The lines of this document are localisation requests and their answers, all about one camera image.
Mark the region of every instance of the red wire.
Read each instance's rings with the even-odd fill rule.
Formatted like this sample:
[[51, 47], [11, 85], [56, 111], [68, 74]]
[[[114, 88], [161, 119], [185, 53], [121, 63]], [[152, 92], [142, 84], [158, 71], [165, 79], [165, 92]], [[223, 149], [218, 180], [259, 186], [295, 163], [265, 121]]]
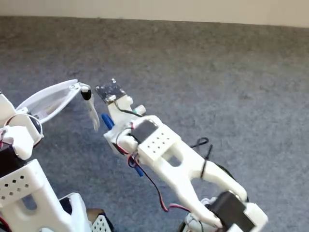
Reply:
[[154, 185], [155, 189], [157, 190], [158, 192], [158, 195], [159, 195], [159, 200], [160, 200], [160, 204], [161, 204], [161, 208], [163, 209], [163, 211], [165, 212], [168, 212], [170, 208], [178, 208], [178, 209], [182, 209], [182, 210], [185, 210], [187, 212], [190, 212], [189, 209], [183, 207], [182, 205], [179, 205], [179, 204], [169, 204], [168, 207], [165, 206], [164, 204], [164, 201], [163, 201], [163, 197], [162, 197], [162, 193], [161, 191], [159, 190], [158, 186], [155, 184], [155, 182], [152, 180], [152, 178], [145, 172], [145, 170], [135, 161], [135, 159], [131, 156], [129, 156], [128, 158], [128, 164], [130, 167], [135, 167], [135, 166], [138, 166], [142, 171], [143, 173], [145, 174], [145, 176], [151, 181], [151, 183]]
[[0, 222], [9, 230], [8, 232], [12, 232], [9, 224], [2, 217], [0, 217]]

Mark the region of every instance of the black wire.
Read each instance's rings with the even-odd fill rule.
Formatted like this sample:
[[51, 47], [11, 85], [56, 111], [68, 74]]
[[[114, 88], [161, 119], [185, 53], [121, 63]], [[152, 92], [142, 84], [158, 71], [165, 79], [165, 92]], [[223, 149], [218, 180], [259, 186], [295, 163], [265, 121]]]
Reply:
[[118, 105], [118, 103], [117, 103], [117, 101], [115, 101], [114, 103], [115, 103], [115, 105], [116, 105], [116, 107], [117, 107], [117, 109], [118, 109], [119, 111], [124, 112], [124, 113], [127, 113], [127, 114], [131, 114], [131, 115], [135, 115], [135, 116], [137, 116], [137, 117], [142, 117], [142, 115], [137, 114], [137, 113], [135, 113], [135, 112], [133, 112], [133, 111], [120, 109], [120, 108], [119, 108], [119, 105]]
[[207, 137], [201, 137], [197, 140], [197, 143], [195, 145], [190, 146], [191, 148], [197, 148], [199, 149], [200, 146], [205, 145], [209, 143], [209, 139]]
[[209, 156], [211, 155], [211, 151], [212, 151], [212, 144], [209, 146], [208, 148], [208, 152], [207, 152], [207, 155], [205, 156], [204, 158], [204, 164], [203, 164], [203, 168], [202, 168], [202, 172], [201, 172], [201, 176], [200, 178], [203, 179], [203, 175], [204, 175], [204, 172], [205, 172], [205, 167], [206, 167], [206, 163], [207, 161], [209, 160]]
[[229, 172], [229, 170], [228, 169], [226, 169], [225, 167], [223, 167], [222, 165], [220, 165], [220, 164], [217, 164], [217, 163], [215, 163], [219, 168], [221, 168], [224, 172], [226, 172], [226, 174], [228, 174], [233, 180], [235, 180], [236, 181], [236, 179], [235, 179], [235, 177]]
[[201, 224], [201, 229], [202, 229], [202, 232], [204, 232], [204, 227], [203, 227], [203, 224], [201, 221], [199, 221], [199, 223]]
[[[201, 145], [205, 145], [209, 143], [209, 139], [207, 137], [202, 137], [202, 138], [199, 138], [197, 140], [197, 143], [195, 145], [192, 145], [190, 146], [191, 148], [196, 148], [197, 151], [199, 151], [199, 147]], [[209, 160], [209, 157], [211, 155], [211, 151], [212, 151], [212, 148], [213, 148], [213, 145], [210, 144], [209, 148], [208, 148], [208, 152], [207, 152], [207, 155], [204, 157], [204, 164], [203, 164], [203, 167], [202, 167], [202, 171], [201, 171], [201, 175], [200, 175], [200, 178], [203, 178], [203, 175], [205, 173], [205, 167], [206, 167], [206, 163], [207, 161]], [[221, 168], [226, 174], [228, 174], [233, 180], [236, 181], [235, 177], [230, 173], [230, 171], [228, 169], [226, 169], [225, 167], [223, 167], [222, 165], [220, 164], [217, 164], [215, 163], [219, 168]]]

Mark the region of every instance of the hole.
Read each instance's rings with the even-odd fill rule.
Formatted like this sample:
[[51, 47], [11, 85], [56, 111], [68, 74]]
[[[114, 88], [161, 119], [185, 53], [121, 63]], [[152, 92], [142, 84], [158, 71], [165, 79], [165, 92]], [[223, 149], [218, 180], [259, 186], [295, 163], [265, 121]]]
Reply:
[[175, 156], [172, 156], [169, 159], [169, 164], [172, 165], [173, 167], [178, 167], [179, 165], [181, 165], [181, 161], [179, 159], [177, 159]]
[[23, 203], [24, 203], [24, 205], [27, 209], [29, 209], [29, 210], [37, 209], [37, 204], [35, 203], [35, 201], [34, 201], [34, 199], [31, 195], [24, 197], [22, 200], [23, 200]]

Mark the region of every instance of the white wall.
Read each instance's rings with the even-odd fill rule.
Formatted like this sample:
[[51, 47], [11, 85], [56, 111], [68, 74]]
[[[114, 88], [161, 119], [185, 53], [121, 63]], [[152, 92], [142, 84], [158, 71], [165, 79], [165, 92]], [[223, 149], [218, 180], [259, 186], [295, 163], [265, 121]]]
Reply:
[[0, 0], [0, 15], [101, 17], [309, 27], [309, 0]]

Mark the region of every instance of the white plastic arm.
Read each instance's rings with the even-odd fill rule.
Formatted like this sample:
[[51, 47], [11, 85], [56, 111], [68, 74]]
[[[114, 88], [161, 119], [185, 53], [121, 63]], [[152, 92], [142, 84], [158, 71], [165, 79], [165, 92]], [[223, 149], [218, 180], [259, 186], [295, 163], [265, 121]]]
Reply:
[[[220, 219], [200, 202], [191, 184], [193, 178], [200, 178], [204, 159], [156, 116], [141, 117], [133, 121], [133, 126], [137, 127], [144, 120], [151, 120], [158, 129], [138, 147], [136, 142], [131, 146], [126, 144], [130, 142], [127, 136], [122, 136], [119, 144], [130, 147], [129, 152], [137, 149], [140, 162], [148, 165], [163, 179], [175, 191], [181, 203], [199, 220], [221, 228]], [[179, 166], [174, 167], [168, 162], [172, 156], [181, 162]], [[247, 198], [245, 189], [213, 162], [207, 161], [202, 178], [223, 190], [234, 192], [243, 201]]]

